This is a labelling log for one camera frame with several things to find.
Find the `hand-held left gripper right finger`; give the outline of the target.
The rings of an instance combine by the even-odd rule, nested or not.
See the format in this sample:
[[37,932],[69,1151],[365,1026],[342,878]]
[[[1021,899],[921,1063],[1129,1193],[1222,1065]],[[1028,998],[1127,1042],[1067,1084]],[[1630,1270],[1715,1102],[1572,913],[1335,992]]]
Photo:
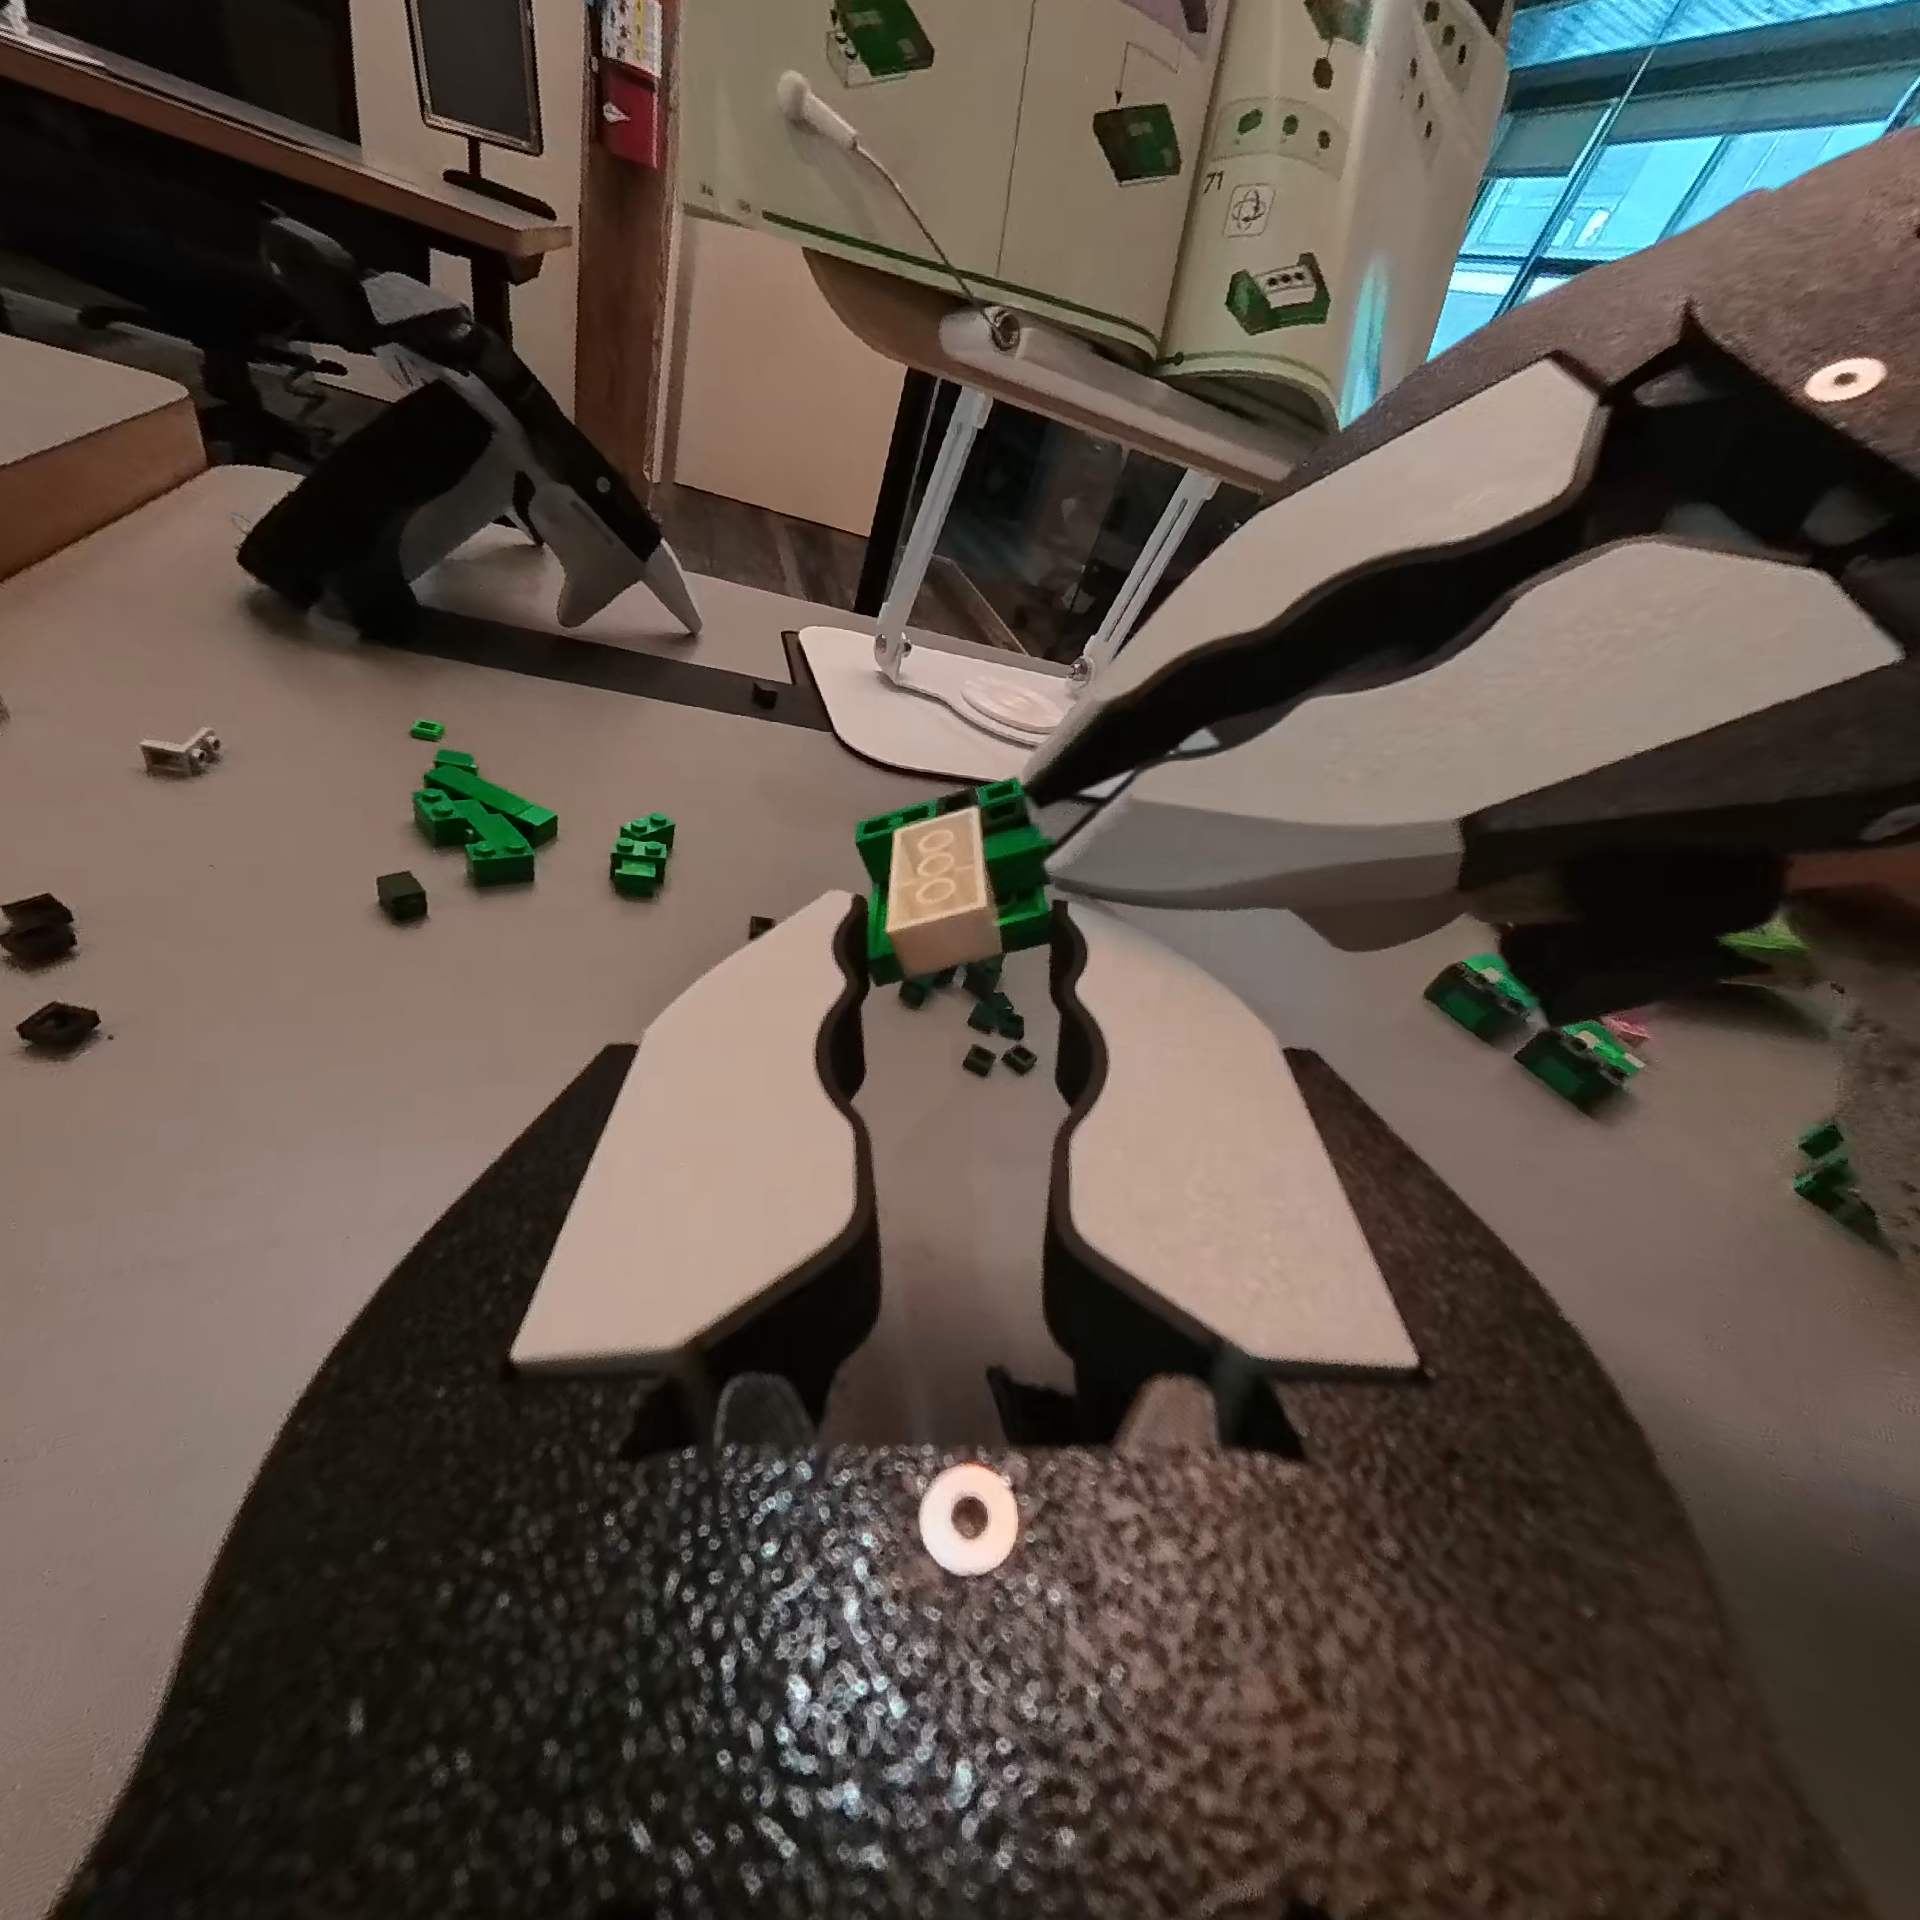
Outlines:
[[1284,1047],[1242,998],[1108,911],[1055,914],[1060,1019],[1043,1313],[1092,1428],[1149,1380],[1200,1380],[1268,1428],[1284,1380],[1408,1382],[1425,1363]]

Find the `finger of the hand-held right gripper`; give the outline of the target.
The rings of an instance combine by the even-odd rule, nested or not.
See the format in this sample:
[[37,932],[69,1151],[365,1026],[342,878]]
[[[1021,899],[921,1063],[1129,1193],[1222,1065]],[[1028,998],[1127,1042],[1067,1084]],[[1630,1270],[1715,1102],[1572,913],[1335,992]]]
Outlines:
[[1203,559],[1021,774],[1067,798],[1268,713],[1356,657],[1350,590],[1516,537],[1572,497],[1601,394],[1545,358],[1315,478]]
[[1813,567],[1612,543],[1433,664],[1133,774],[1068,833],[1051,880],[1112,905],[1282,908],[1335,947],[1396,947],[1463,911],[1482,810],[1900,660]]

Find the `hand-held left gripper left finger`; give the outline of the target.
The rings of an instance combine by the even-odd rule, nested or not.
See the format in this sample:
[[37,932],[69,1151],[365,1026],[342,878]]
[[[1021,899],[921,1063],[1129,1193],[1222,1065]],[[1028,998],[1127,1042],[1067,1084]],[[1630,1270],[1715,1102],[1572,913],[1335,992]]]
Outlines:
[[857,1224],[858,1126],[822,1042],[866,905],[833,888],[642,1033],[511,1343],[520,1377],[678,1373]]

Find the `dark green lego piece pile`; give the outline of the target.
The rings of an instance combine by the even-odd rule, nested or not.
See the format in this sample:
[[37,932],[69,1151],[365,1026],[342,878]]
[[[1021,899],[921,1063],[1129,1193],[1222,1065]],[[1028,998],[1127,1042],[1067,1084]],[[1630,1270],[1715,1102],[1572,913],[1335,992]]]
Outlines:
[[1040,1070],[1040,1055],[1028,1042],[1028,1022],[1006,988],[1006,958],[976,958],[956,969],[907,976],[892,988],[896,1001],[923,1013],[945,996],[964,1013],[969,1045],[963,1073],[978,1083],[995,1077],[1025,1081]]

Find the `green lego plate cream brick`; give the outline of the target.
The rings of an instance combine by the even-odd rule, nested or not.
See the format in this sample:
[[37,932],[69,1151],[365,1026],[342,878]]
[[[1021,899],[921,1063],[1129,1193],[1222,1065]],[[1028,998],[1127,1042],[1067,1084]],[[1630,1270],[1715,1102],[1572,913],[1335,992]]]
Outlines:
[[1837,1118],[1803,1133],[1794,1152],[1793,1193],[1847,1235],[1885,1246],[1879,1216],[1861,1191],[1852,1151]]
[[1017,778],[868,816],[852,848],[872,884],[866,964],[880,988],[1053,939],[1053,841]]

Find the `bright green lego piece pile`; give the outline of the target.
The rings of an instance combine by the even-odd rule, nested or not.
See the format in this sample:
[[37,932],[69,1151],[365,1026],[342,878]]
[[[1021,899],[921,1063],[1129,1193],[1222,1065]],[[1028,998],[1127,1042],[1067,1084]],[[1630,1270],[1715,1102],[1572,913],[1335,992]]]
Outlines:
[[[540,860],[563,831],[557,809],[491,780],[478,758],[444,742],[438,722],[419,720],[408,737],[433,750],[410,794],[410,816],[434,850],[459,853],[468,884],[478,892],[530,888]],[[607,853],[607,874],[619,900],[657,900],[667,888],[678,843],[678,823],[665,812],[642,812],[623,823]]]

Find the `lego instruction booklet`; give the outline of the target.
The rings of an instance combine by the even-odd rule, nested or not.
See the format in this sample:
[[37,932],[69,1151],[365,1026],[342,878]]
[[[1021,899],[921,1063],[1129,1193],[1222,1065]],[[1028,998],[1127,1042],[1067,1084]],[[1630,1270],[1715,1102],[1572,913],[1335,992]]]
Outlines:
[[1335,431],[1429,358],[1514,12],[685,5],[685,202]]

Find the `white book stand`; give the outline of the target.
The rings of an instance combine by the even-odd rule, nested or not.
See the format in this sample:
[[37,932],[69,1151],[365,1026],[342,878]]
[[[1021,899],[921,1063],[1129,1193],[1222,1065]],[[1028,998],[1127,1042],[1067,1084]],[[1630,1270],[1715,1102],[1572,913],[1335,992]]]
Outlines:
[[[1114,660],[1141,621],[1150,589],[1164,577],[1200,508],[1227,485],[1275,490],[1321,444],[1319,432],[1290,421],[1262,425],[1229,412],[1174,384],[1131,371],[1037,317],[990,302],[961,271],[938,260],[961,300],[933,324],[930,375],[961,372],[923,501],[914,510],[877,614],[874,662],[882,685],[950,713],[973,733],[1009,748],[1033,750],[1068,716],[1072,705]],[[1092,432],[1105,429],[1131,452],[1171,460],[1192,456],[1125,577],[1092,641],[1053,679],[1034,667],[963,675],[937,667],[907,632],[909,617],[937,559],[964,468],[996,403],[1030,403],[1046,421]]]

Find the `black and white spare device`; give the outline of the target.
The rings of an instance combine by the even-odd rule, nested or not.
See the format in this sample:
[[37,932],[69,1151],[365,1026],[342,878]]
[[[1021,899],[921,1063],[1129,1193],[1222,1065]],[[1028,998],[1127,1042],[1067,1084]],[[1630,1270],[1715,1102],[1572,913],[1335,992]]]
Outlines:
[[237,562],[258,589],[391,641],[421,617],[416,581],[509,519],[560,562],[560,627],[642,586],[703,635],[658,521],[505,337],[295,218],[267,224],[261,255],[307,322],[370,355],[402,394],[253,524]]

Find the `red fire extinguisher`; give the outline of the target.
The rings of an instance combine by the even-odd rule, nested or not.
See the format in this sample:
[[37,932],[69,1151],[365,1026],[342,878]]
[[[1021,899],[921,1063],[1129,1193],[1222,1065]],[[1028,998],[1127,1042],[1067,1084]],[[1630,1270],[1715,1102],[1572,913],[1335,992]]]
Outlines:
[[597,137],[613,158],[658,174],[667,162],[665,5],[592,5]]

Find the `grey framed tablet monitor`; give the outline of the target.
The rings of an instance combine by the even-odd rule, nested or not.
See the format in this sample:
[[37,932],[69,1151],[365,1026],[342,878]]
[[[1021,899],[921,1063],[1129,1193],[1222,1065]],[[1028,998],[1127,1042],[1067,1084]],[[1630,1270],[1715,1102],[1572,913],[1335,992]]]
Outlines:
[[406,3],[404,12],[421,122],[466,145],[466,164],[444,170],[444,184],[554,224],[553,207],[482,170],[482,149],[545,154],[535,6]]

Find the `wooden side desk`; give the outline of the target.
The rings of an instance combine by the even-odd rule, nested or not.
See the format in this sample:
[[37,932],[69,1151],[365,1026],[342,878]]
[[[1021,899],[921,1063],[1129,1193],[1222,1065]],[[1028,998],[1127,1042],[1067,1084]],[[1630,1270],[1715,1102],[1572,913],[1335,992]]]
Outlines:
[[57,35],[3,32],[3,76],[77,108],[155,132],[398,223],[426,246],[477,260],[509,286],[540,277],[575,231],[451,184],[423,184],[366,162],[359,149],[304,137],[253,108],[225,108],[206,92],[149,79],[145,66],[84,53]]

